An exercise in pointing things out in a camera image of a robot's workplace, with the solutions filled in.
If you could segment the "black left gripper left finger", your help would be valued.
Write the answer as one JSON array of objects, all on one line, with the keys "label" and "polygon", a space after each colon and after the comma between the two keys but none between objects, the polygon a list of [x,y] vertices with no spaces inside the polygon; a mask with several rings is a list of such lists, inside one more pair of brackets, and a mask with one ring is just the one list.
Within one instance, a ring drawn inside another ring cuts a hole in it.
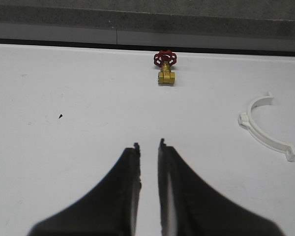
[{"label": "black left gripper left finger", "polygon": [[37,223],[31,236],[133,236],[141,190],[140,146],[125,148],[106,176],[80,200]]}]

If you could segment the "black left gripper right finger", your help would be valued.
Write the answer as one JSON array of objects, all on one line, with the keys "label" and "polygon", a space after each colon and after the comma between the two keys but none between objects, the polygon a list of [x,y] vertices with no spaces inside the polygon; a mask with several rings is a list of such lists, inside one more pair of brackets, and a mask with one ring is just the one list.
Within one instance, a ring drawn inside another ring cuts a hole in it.
[{"label": "black left gripper right finger", "polygon": [[230,201],[203,181],[162,139],[158,188],[164,236],[281,236],[272,221]]}]

